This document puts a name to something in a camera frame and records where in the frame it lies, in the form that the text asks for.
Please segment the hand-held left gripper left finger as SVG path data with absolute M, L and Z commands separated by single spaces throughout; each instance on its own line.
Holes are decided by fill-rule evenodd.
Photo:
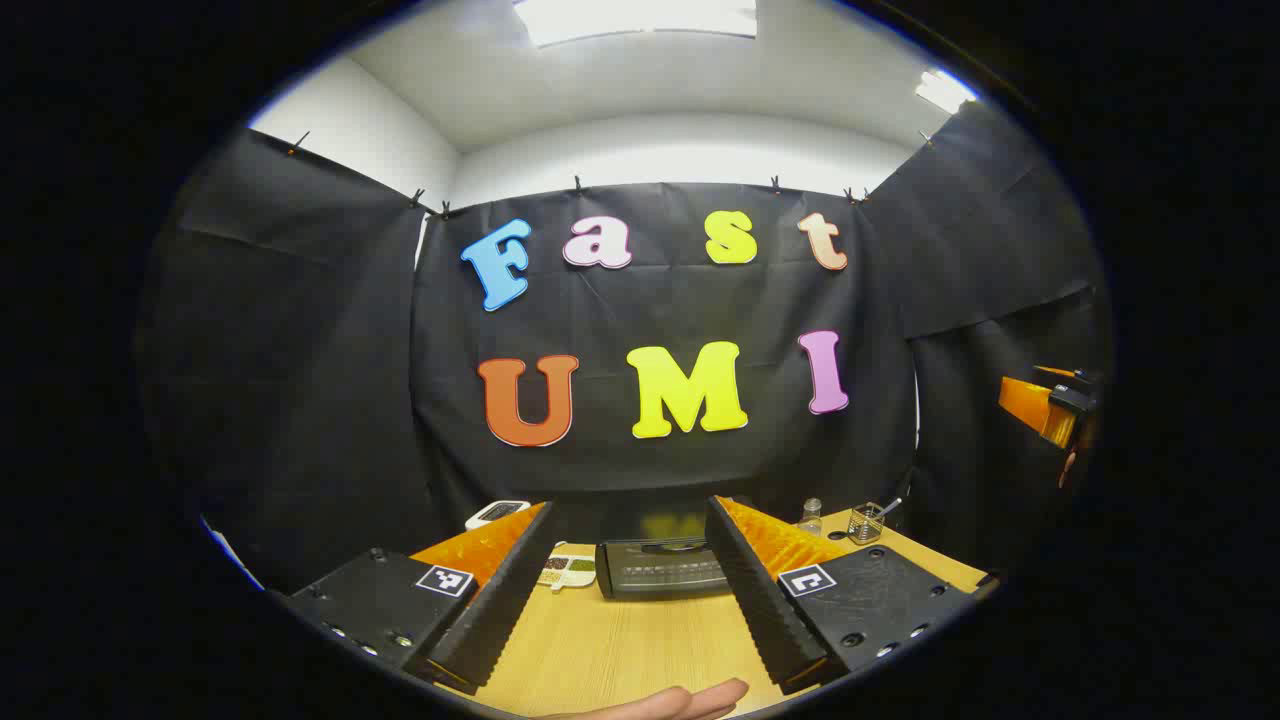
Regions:
M 392 671 L 484 687 L 556 546 L 535 503 L 413 556 L 372 548 L 284 597 L 298 618 Z

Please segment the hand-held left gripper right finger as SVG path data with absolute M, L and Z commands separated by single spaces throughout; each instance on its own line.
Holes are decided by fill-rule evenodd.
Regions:
M 980 602 L 884 544 L 841 550 L 712 496 L 707 543 L 785 694 L 878 671 Z

